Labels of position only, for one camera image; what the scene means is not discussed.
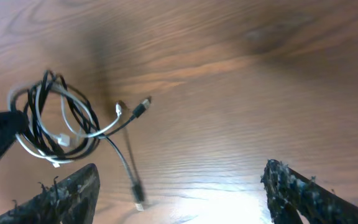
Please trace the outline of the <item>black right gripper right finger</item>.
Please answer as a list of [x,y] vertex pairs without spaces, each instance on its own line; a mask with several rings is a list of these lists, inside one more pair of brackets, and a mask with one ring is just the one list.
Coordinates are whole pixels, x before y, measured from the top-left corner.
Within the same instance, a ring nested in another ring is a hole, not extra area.
[[269,159],[261,176],[272,222],[358,223],[358,207],[325,190],[275,159]]

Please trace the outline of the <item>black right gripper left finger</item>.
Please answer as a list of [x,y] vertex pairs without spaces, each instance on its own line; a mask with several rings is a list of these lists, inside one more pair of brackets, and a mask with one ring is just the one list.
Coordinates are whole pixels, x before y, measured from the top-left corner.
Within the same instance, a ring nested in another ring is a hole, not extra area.
[[100,179],[95,164],[87,164],[31,200],[0,215],[0,224],[92,224]]

